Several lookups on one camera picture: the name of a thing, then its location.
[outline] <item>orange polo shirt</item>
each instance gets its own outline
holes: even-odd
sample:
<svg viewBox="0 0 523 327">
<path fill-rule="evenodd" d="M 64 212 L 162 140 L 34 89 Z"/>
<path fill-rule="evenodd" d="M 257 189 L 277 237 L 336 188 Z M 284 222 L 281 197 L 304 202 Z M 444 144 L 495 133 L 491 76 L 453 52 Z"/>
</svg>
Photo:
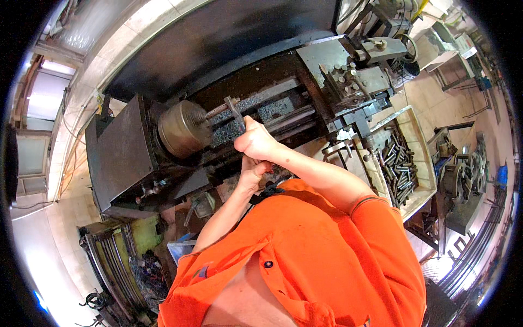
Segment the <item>orange polo shirt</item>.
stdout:
<svg viewBox="0 0 523 327">
<path fill-rule="evenodd" d="M 364 196 L 347 215 L 301 179 L 279 187 L 286 191 L 223 240 L 180 258 L 160 327 L 200 326 L 256 251 L 265 283 L 299 326 L 421 325 L 425 282 L 396 208 Z"/>
</svg>

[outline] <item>black metal panel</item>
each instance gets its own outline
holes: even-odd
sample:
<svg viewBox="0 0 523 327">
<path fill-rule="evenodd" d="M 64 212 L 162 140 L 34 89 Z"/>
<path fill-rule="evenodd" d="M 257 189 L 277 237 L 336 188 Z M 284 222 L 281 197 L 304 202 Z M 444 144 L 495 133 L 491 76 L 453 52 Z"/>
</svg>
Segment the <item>black metal panel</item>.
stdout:
<svg viewBox="0 0 523 327">
<path fill-rule="evenodd" d="M 105 93 L 170 103 L 229 73 L 332 36 L 340 0 L 215 0 L 167 26 L 115 76 Z"/>
<path fill-rule="evenodd" d="M 103 130 L 100 115 L 86 130 L 87 159 L 95 199 L 102 213 L 111 201 L 157 169 L 145 122 L 143 98 L 136 96 Z"/>
</svg>

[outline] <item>yellow object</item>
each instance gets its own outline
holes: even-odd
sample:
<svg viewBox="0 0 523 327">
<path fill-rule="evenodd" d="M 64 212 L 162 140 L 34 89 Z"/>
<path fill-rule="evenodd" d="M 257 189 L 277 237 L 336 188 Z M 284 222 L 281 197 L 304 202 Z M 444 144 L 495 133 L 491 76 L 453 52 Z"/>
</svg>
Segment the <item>yellow object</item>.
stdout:
<svg viewBox="0 0 523 327">
<path fill-rule="evenodd" d="M 414 21 L 414 19 L 416 19 L 416 17 L 418 17 L 422 13 L 423 9 L 425 8 L 425 6 L 427 4 L 428 4 L 428 0 L 422 1 L 422 4 L 419 6 L 418 11 L 416 11 L 416 13 L 411 17 L 411 21 Z"/>
</svg>

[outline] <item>white container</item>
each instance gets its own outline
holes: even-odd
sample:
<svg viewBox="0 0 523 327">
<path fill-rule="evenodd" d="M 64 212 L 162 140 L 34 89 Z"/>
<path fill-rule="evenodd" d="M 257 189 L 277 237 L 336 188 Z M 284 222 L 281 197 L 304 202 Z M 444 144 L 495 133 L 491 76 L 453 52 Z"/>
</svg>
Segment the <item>white container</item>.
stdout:
<svg viewBox="0 0 523 327">
<path fill-rule="evenodd" d="M 404 113 L 400 114 L 395 118 L 401 133 L 407 141 L 407 146 L 411 151 L 414 151 L 413 162 L 416 165 L 418 172 L 416 177 L 418 179 L 418 186 L 414 189 L 414 192 L 408 196 L 406 205 L 400 206 L 401 215 L 405 222 L 414 213 L 416 213 L 422 206 L 431 199 L 436 193 L 437 182 L 436 174 L 434 172 L 434 166 L 430 153 L 427 146 L 427 141 L 422 133 L 421 126 L 414 113 L 412 106 L 407 106 Z M 378 134 L 382 128 L 375 131 L 373 134 Z M 365 170 L 367 171 L 370 179 L 370 183 L 374 189 L 376 189 L 377 195 L 386 198 L 391 203 L 391 195 L 386 185 L 385 176 L 381 171 L 380 164 L 375 156 L 371 156 L 371 160 L 364 161 L 362 158 L 364 155 L 369 154 L 369 151 L 361 146 L 361 142 L 358 138 L 353 139 L 356 145 L 358 155 L 363 163 Z"/>
</svg>

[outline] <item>machine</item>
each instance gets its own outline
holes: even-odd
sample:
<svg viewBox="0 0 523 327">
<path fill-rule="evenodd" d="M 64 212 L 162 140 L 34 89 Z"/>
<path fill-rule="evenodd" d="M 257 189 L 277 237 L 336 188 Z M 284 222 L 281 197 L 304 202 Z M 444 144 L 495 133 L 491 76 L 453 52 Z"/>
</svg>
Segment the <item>machine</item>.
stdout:
<svg viewBox="0 0 523 327">
<path fill-rule="evenodd" d="M 336 35 L 338 1 L 270 3 L 210 2 L 165 28 L 115 76 L 104 108 L 111 97 L 127 106 L 117 117 L 96 115 L 86 130 L 103 214 L 149 217 L 238 173 L 242 153 L 233 141 L 245 115 L 291 148 L 318 137 L 347 143 L 338 133 L 352 129 L 373 153 L 367 122 L 391 106 L 396 90 L 387 61 L 412 62 L 407 40 L 390 31 L 361 40 Z M 208 39 L 210 31 L 195 23 L 223 12 L 230 19 L 214 21 Z M 256 28 L 245 20 L 259 15 L 264 22 Z M 248 37 L 242 24 L 250 26 Z M 202 44 L 189 42 L 195 35 Z"/>
</svg>

